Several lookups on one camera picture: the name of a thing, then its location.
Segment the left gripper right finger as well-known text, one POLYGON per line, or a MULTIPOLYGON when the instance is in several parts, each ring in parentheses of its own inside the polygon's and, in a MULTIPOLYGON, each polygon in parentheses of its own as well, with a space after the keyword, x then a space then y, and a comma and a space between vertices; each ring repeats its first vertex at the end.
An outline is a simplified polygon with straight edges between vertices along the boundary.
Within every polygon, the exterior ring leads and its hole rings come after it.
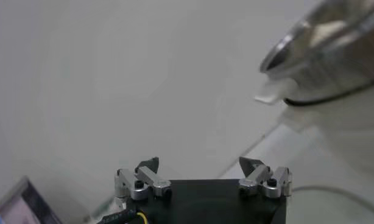
POLYGON ((288 167, 272 170, 261 160, 239 157, 245 177, 239 180, 240 194, 246 197, 261 194, 267 198, 292 195, 292 173, 288 167))

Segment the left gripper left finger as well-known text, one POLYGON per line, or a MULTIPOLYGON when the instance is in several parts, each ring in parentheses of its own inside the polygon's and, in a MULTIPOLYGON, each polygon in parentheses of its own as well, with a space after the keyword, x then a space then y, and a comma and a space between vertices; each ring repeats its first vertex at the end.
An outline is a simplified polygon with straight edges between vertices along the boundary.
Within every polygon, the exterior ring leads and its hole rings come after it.
POLYGON ((152 191, 154 197, 171 198, 171 182, 157 174, 159 165, 159 157, 153 157, 141 161, 134 171, 118 169, 115 173, 115 197, 146 200, 152 191))

